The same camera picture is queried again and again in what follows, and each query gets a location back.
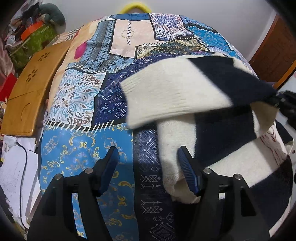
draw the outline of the blue patterned fabric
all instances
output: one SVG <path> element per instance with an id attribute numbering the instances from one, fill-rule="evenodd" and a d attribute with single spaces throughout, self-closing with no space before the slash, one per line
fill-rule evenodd
<path id="1" fill-rule="evenodd" d="M 77 68 L 88 73 L 113 73 L 122 65 L 132 63 L 131 58 L 108 54 L 114 23 L 114 20 L 99 22 L 95 34 L 86 42 L 86 50 L 80 61 L 69 64 L 67 68 Z"/>
<path id="2" fill-rule="evenodd" d="M 150 13 L 151 23 L 155 32 L 155 39 L 161 41 L 170 41 L 180 36 L 192 37 L 179 15 Z"/>
<path id="3" fill-rule="evenodd" d="M 138 21 L 138 20 L 149 20 L 148 13 L 139 13 L 139 14 L 114 14 L 111 15 L 110 18 L 121 19 L 121 20 L 130 20 L 130 21 Z"/>
<path id="4" fill-rule="evenodd" d="M 94 97 L 99 93 L 105 75 L 66 70 L 54 97 L 49 118 L 68 124 L 89 125 L 94 112 Z"/>
<path id="5" fill-rule="evenodd" d="M 156 61 L 172 58 L 175 55 L 162 54 L 147 58 L 136 59 L 131 65 L 118 71 L 116 74 L 109 74 L 104 80 L 98 95 L 95 97 L 96 110 L 93 116 L 92 126 L 107 121 L 125 122 L 127 103 L 119 84 L 127 77 L 135 74 L 149 64 Z"/>
<path id="6" fill-rule="evenodd" d="M 213 28 L 211 28 L 210 26 L 208 26 L 208 25 L 206 25 L 204 23 L 198 22 L 196 20 L 193 20 L 193 19 L 191 19 L 189 17 L 185 17 L 183 15 L 180 15 L 180 17 L 181 17 L 181 19 L 182 19 L 182 21 L 183 21 L 184 24 L 195 24 L 195 25 L 198 25 L 200 27 L 204 27 L 206 29 L 213 30 Z"/>
<path id="7" fill-rule="evenodd" d="M 155 126 L 133 131 L 135 213 L 141 241 L 177 240 L 173 205 L 162 182 Z"/>
<path id="8" fill-rule="evenodd" d="M 112 238 L 121 236 L 127 240 L 138 240 L 138 225 L 134 214 L 132 141 L 132 131 L 125 124 L 93 133 L 45 126 L 41 145 L 42 192 L 55 174 L 62 173 L 65 177 L 78 175 L 104 158 L 110 146 L 115 146 L 120 160 L 108 190 L 97 200 Z M 73 194 L 72 203 L 78 234 L 86 237 L 77 194 Z"/>
<path id="9" fill-rule="evenodd" d="M 189 26 L 187 29 L 189 29 L 194 35 L 198 37 L 199 40 L 201 40 L 202 43 L 206 44 L 207 46 L 219 48 L 228 53 L 231 57 L 240 59 L 237 53 L 229 47 L 228 43 L 221 34 L 204 30 L 196 26 Z"/>

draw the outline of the yellow handle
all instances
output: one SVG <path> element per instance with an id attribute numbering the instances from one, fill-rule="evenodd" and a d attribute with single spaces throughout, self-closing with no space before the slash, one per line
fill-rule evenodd
<path id="1" fill-rule="evenodd" d="M 132 10 L 133 8 L 138 8 L 142 10 L 144 13 L 150 13 L 151 9 L 148 8 L 146 5 L 140 2 L 133 2 L 128 5 L 126 5 L 119 13 L 124 14 L 127 13 L 128 11 Z"/>

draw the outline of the wooden door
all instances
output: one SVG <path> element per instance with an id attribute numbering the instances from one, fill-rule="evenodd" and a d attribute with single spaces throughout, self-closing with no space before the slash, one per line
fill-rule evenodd
<path id="1" fill-rule="evenodd" d="M 278 82 L 296 60 L 296 39 L 278 15 L 250 60 L 261 80 Z"/>

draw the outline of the blue rubber grip pad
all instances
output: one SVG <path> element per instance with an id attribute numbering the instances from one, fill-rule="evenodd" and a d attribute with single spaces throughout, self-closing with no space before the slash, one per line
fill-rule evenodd
<path id="1" fill-rule="evenodd" d="M 196 195 L 199 192 L 199 188 L 197 185 L 197 177 L 181 148 L 178 149 L 177 154 L 178 154 L 179 163 L 184 173 L 189 190 L 193 192 L 194 195 Z"/>

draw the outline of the green box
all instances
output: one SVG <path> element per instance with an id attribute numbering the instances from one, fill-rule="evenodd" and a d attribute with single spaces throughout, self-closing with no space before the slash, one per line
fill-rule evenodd
<path id="1" fill-rule="evenodd" d="M 22 44 L 9 49 L 14 67 L 16 69 L 25 67 L 33 54 L 44 49 L 56 35 L 51 25 L 44 24 L 31 33 Z"/>

